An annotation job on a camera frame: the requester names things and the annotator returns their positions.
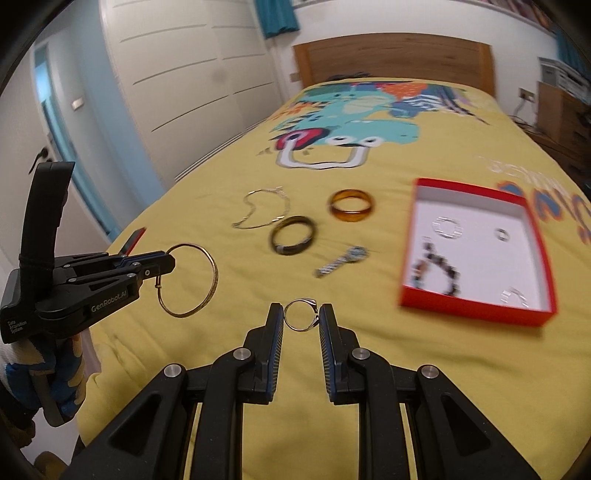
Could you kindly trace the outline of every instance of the gold bracelet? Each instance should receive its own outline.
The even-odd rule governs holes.
[[[162,292],[161,275],[158,275],[156,277],[156,285],[155,286],[156,286],[156,289],[158,290],[158,301],[160,302],[160,306],[170,316],[175,317],[175,318],[178,318],[178,319],[184,319],[186,317],[190,317],[191,315],[194,315],[195,313],[197,313],[199,310],[201,310],[202,308],[204,308],[204,306],[207,305],[209,303],[209,301],[212,299],[213,294],[216,292],[216,289],[217,289],[217,281],[219,279],[219,272],[217,271],[217,265],[216,265],[216,262],[213,259],[213,257],[209,254],[209,252],[207,250],[205,250],[200,245],[196,245],[196,244],[177,244],[177,245],[174,245],[174,246],[170,247],[166,251],[166,254],[168,255],[171,251],[176,250],[177,248],[180,248],[180,247],[192,247],[192,248],[196,248],[197,250],[203,252],[205,254],[205,256],[207,257],[207,259],[209,260],[209,262],[211,263],[212,268],[213,268],[213,283],[212,283],[212,287],[209,289],[209,293],[207,294],[207,297],[205,297],[205,300],[203,300],[193,310],[189,310],[188,312],[185,312],[185,313],[174,313],[174,312],[171,312],[166,307],[166,305],[164,304],[164,301],[162,300],[162,294],[161,294],[161,292]]]

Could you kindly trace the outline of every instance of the silver necklace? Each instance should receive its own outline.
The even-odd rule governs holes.
[[[246,222],[253,213],[255,213],[256,210],[256,205],[254,203],[252,203],[248,197],[250,195],[252,195],[253,193],[258,193],[258,192],[268,192],[268,193],[275,193],[276,195],[279,195],[279,197],[281,197],[283,199],[283,201],[285,202],[285,209],[283,210],[283,214],[280,215],[279,217],[274,218],[273,220],[271,220],[268,223],[264,223],[263,225],[255,225],[255,226],[242,226],[242,224],[244,222]],[[246,215],[242,220],[240,220],[239,222],[235,222],[232,224],[232,226],[234,228],[238,228],[240,230],[250,230],[251,228],[260,228],[262,226],[268,226],[268,225],[272,225],[275,222],[278,222],[280,220],[283,220],[287,214],[290,211],[290,199],[289,197],[286,195],[286,193],[283,191],[282,187],[277,187],[274,189],[259,189],[259,190],[253,190],[252,192],[248,192],[246,194],[246,196],[243,199],[244,203],[246,203],[247,205],[251,206],[251,211],[248,212],[248,215]]]

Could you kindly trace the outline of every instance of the red jewelry box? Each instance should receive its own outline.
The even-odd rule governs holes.
[[[428,242],[459,273],[457,296],[416,287],[414,266],[425,260]],[[453,280],[431,262],[428,268],[425,278],[449,290],[442,281]],[[527,200],[454,181],[417,179],[401,284],[405,307],[526,326],[541,326],[557,312],[550,262]]]

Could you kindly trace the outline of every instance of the bangle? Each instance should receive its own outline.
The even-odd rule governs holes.
[[[288,225],[293,225],[295,223],[303,223],[310,227],[310,234],[306,238],[304,238],[300,243],[295,245],[279,245],[275,242],[275,237],[277,234],[283,230]],[[295,255],[302,253],[306,250],[313,242],[314,238],[316,238],[316,224],[309,219],[308,217],[304,217],[301,215],[293,216],[286,218],[279,222],[273,231],[271,232],[271,236],[269,238],[269,242],[271,244],[271,249],[280,255]]]
[[[217,289],[217,282],[219,281],[219,272],[217,270],[216,261],[213,259],[213,257],[209,254],[209,252],[207,250],[205,250],[203,247],[201,247],[201,245],[196,245],[196,244],[173,245],[168,250],[166,250],[166,254],[168,255],[170,252],[172,252],[180,247],[192,247],[192,248],[196,248],[197,250],[202,252],[207,257],[209,262],[211,263],[212,270],[213,270],[213,283],[212,283],[211,288],[209,289],[209,292],[207,293],[207,297],[205,297],[205,300],[203,300],[193,310],[189,310],[188,312],[185,312],[185,313],[174,313],[171,310],[169,310],[168,307],[164,304],[164,300],[162,299],[162,282],[161,282],[162,276],[161,275],[156,276],[155,287],[158,290],[158,301],[160,302],[160,306],[170,316],[178,318],[178,319],[184,319],[184,318],[190,317],[191,315],[194,315],[195,313],[197,313],[199,310],[204,308],[204,306],[207,305],[209,303],[209,301],[212,299],[213,294],[216,292],[216,289]]]
[[[367,208],[358,211],[341,210],[335,205],[335,203],[343,199],[361,199],[368,202],[369,205]],[[359,222],[374,211],[374,199],[369,193],[362,192],[361,190],[341,190],[330,198],[329,209],[330,213],[339,220],[344,222]]]

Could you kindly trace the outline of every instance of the hand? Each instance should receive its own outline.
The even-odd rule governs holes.
[[[35,374],[54,374],[51,396],[62,415],[72,419],[86,396],[80,335],[65,340],[55,350],[53,341],[44,336],[9,345],[0,343],[0,381],[24,408],[36,412],[41,402],[31,382]]]

